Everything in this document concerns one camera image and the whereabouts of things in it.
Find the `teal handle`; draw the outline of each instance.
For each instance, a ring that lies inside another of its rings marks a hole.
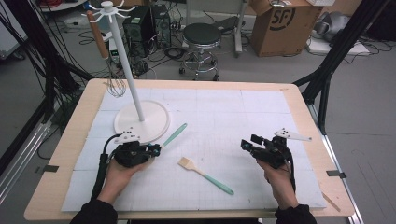
[[[187,123],[184,123],[181,125],[172,135],[166,139],[166,141],[163,143],[163,147],[166,147],[172,140],[174,140],[183,130],[187,127]]]
[[[220,189],[224,190],[225,192],[227,192],[228,194],[233,195],[233,190],[228,188],[227,186],[221,184],[218,180],[216,180],[215,178],[213,178],[210,175],[204,175],[204,177],[209,180],[210,182],[212,182],[214,185],[218,186]]]

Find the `person's right hand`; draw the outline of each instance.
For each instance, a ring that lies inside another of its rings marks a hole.
[[[290,182],[290,173],[286,164],[274,169],[267,162],[257,160],[257,163],[264,170],[264,177],[273,189],[273,195],[279,208],[285,210],[289,207],[297,207],[297,198]]]

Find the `white stand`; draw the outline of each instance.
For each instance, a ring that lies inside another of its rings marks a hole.
[[[98,13],[101,14],[96,21],[99,21],[104,16],[107,16],[108,18],[108,24],[110,26],[111,33],[113,34],[117,50],[119,51],[122,68],[134,99],[134,104],[125,106],[116,116],[114,123],[115,130],[117,133],[123,133],[132,129],[135,134],[140,136],[139,142],[141,144],[149,143],[158,139],[166,132],[169,127],[169,115],[166,109],[156,102],[145,101],[140,104],[139,97],[137,95],[131,67],[128,62],[125,47],[122,44],[120,29],[116,20],[116,14],[125,18],[118,13],[119,11],[131,11],[134,10],[134,8],[130,10],[121,10],[118,9],[118,7],[113,7],[113,3],[110,1],[102,2],[101,6],[103,8],[93,15]]]

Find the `human hand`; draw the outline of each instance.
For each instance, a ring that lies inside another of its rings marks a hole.
[[[143,169],[144,166],[145,163],[142,163],[131,168],[126,168],[119,165],[114,159],[111,160],[107,168],[105,185],[97,199],[113,204],[128,185],[134,173]]]
[[[279,208],[285,210],[289,207],[297,207],[298,202],[290,182],[290,173],[287,165],[284,164],[274,169],[267,162],[256,161],[264,170],[264,177],[273,189],[273,195]]]

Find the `stool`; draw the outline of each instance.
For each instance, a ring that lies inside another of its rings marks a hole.
[[[200,73],[215,70],[213,81],[218,81],[218,59],[206,49],[213,49],[219,45],[221,40],[220,30],[210,24],[193,23],[184,28],[183,39],[193,51],[184,56],[178,72],[184,74],[186,72],[184,67],[186,67],[195,71],[194,80],[198,80]]]

